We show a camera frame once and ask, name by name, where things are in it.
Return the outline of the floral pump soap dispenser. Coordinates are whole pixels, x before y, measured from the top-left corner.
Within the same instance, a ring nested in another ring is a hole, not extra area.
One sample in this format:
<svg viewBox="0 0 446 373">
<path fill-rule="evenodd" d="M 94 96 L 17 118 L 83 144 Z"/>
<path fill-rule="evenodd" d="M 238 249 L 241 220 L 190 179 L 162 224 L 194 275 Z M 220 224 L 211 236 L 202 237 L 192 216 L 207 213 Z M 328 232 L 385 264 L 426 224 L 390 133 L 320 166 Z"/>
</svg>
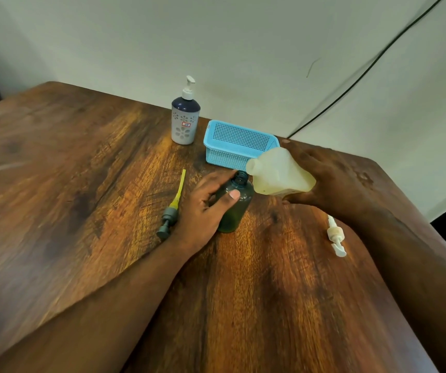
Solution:
<svg viewBox="0 0 446 373">
<path fill-rule="evenodd" d="M 172 101 L 171 139 L 180 145 L 192 144 L 195 139 L 201 106 L 194 99 L 194 84 L 194 78 L 188 75 L 182 95 Z"/>
</svg>

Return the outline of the person's left hand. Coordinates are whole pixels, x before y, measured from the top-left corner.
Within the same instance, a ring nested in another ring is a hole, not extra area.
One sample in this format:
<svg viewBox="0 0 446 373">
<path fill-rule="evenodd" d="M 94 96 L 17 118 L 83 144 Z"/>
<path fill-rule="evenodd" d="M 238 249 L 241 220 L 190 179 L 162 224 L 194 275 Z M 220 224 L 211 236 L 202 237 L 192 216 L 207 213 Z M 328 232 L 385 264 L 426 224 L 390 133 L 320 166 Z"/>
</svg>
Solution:
<svg viewBox="0 0 446 373">
<path fill-rule="evenodd" d="M 222 218 L 212 217 L 211 199 L 236 172 L 219 170 L 204 176 L 183 201 L 172 238 L 186 258 L 201 250 L 217 231 Z"/>
</svg>

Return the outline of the white pump head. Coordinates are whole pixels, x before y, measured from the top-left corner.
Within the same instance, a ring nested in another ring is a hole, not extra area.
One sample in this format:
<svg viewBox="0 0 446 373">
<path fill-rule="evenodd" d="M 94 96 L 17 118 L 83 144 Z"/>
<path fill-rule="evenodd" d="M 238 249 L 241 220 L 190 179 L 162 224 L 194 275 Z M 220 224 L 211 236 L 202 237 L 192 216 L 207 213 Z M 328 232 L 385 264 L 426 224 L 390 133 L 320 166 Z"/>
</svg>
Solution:
<svg viewBox="0 0 446 373">
<path fill-rule="evenodd" d="M 328 229 L 327 236 L 331 242 L 331 246 L 338 257 L 346 257 L 347 253 L 342 246 L 342 242 L 344 241 L 344 231 L 341 227 L 339 227 L 335 221 L 335 219 L 331 215 L 327 215 L 328 219 Z"/>
</svg>

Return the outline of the grey pump head yellow tube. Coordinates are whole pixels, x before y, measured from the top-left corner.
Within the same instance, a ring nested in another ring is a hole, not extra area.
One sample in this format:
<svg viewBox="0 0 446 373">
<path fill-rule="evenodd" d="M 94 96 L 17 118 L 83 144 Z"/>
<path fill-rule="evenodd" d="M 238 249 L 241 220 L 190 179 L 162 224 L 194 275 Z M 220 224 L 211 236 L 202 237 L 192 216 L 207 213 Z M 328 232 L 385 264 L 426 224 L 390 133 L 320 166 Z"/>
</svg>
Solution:
<svg viewBox="0 0 446 373">
<path fill-rule="evenodd" d="M 161 220 L 162 224 L 156 233 L 157 237 L 161 241 L 164 241 L 170 237 L 171 229 L 178 220 L 178 208 L 182 195 L 182 189 L 185 181 L 186 172 L 187 172 L 186 169 L 182 169 L 182 175 L 175 198 L 171 201 L 170 205 L 164 210 L 164 213 L 162 215 L 162 220 Z"/>
</svg>

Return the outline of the blue plastic mesh basket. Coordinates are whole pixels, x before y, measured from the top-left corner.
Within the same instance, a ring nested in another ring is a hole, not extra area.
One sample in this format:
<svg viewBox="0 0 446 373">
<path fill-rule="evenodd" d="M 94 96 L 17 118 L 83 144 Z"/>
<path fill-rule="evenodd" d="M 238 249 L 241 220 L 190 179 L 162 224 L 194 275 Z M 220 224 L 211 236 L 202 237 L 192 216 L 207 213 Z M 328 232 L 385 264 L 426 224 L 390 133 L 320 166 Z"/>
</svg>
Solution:
<svg viewBox="0 0 446 373">
<path fill-rule="evenodd" d="M 208 122 L 203 144 L 208 164 L 243 171 L 250 159 L 280 146 L 274 135 L 219 120 Z"/>
</svg>

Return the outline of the person's left forearm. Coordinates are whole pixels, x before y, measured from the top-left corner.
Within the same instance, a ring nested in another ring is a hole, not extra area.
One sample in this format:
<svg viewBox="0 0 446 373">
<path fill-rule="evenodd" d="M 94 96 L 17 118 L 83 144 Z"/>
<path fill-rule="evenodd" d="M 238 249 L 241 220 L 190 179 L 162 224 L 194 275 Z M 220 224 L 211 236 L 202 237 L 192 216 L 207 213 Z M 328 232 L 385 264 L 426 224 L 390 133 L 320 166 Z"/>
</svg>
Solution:
<svg viewBox="0 0 446 373">
<path fill-rule="evenodd" d="M 207 244 L 176 233 L 0 356 L 0 373 L 117 373 L 183 265 Z"/>
</svg>

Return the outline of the dark green plastic bottle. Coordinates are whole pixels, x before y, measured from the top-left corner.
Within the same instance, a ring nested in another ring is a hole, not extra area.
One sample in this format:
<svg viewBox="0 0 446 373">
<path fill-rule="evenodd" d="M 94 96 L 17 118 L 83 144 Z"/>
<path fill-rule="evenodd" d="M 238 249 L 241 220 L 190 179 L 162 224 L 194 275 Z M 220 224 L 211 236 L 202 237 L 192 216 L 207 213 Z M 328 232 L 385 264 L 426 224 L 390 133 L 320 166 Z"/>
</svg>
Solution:
<svg viewBox="0 0 446 373">
<path fill-rule="evenodd" d="M 249 177 L 250 176 L 245 171 L 238 170 L 235 175 L 226 181 L 226 183 L 223 184 L 216 192 L 216 201 L 232 190 L 238 190 L 240 194 L 238 201 L 228 211 L 226 211 L 226 213 L 224 213 L 218 226 L 219 232 L 232 233 L 238 228 L 255 195 L 255 190 Z"/>
</svg>

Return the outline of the translucent white plastic bottle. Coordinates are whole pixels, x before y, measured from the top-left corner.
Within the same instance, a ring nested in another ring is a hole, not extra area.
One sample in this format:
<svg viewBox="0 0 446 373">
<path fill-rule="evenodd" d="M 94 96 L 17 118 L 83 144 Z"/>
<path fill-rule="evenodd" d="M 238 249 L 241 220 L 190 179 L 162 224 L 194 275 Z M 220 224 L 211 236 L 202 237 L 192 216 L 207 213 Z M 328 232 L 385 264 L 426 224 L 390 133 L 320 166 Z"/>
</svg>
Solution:
<svg viewBox="0 0 446 373">
<path fill-rule="evenodd" d="M 252 176 L 252 184 L 257 194 L 283 198 L 289 194 L 309 192 L 316 179 L 302 169 L 290 152 L 277 147 L 250 159 L 245 171 Z"/>
</svg>

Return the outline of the person's right forearm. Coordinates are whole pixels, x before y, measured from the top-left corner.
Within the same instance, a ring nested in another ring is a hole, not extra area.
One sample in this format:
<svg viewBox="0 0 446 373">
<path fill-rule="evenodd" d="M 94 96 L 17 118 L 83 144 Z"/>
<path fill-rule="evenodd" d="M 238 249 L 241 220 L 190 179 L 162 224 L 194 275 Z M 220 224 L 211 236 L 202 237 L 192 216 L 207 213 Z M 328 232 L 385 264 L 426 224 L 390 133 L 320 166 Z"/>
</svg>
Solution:
<svg viewBox="0 0 446 373">
<path fill-rule="evenodd" d="M 360 237 L 437 369 L 446 373 L 446 260 L 387 210 L 345 223 Z"/>
</svg>

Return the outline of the person's right hand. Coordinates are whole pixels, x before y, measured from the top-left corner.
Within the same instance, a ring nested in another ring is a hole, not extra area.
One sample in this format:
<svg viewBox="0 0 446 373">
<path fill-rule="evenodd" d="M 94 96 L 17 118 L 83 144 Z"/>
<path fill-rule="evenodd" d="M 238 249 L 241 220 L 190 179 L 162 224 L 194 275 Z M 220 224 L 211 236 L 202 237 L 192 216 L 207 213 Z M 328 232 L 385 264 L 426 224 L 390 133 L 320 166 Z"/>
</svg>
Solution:
<svg viewBox="0 0 446 373">
<path fill-rule="evenodd" d="M 392 218 L 363 187 L 350 167 L 336 158 L 335 151 L 319 146 L 304 147 L 299 142 L 282 140 L 299 166 L 316 179 L 314 192 L 318 205 L 314 206 L 350 226 L 381 223 Z"/>
</svg>

